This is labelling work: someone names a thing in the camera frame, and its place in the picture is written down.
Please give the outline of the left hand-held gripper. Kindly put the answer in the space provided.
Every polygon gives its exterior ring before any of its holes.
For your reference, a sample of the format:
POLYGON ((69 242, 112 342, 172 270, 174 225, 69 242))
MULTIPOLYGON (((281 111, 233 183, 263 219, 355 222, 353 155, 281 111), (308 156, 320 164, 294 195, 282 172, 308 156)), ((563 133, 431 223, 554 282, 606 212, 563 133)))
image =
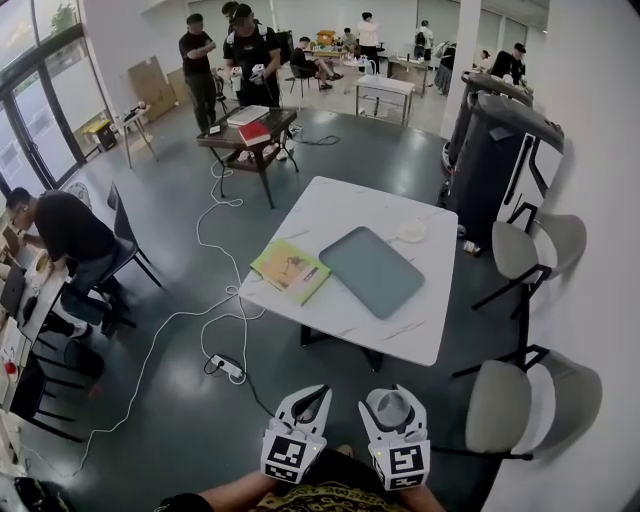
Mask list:
POLYGON ((299 484, 326 447, 324 433, 332 401, 327 385, 300 389, 286 396, 263 436, 261 472, 270 478, 299 484), (304 424, 306 432, 288 425, 304 424))

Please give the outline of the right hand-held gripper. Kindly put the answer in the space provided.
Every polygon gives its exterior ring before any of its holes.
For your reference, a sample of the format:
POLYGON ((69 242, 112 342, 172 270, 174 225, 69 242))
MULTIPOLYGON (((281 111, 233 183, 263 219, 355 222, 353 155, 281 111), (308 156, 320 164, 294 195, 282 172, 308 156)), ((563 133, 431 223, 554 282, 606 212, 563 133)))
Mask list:
POLYGON ((409 407, 405 419, 395 429, 381 424, 366 402, 358 402, 374 469, 386 491, 421 486, 426 483, 430 470, 426 409, 407 388, 400 384, 393 388, 409 407))

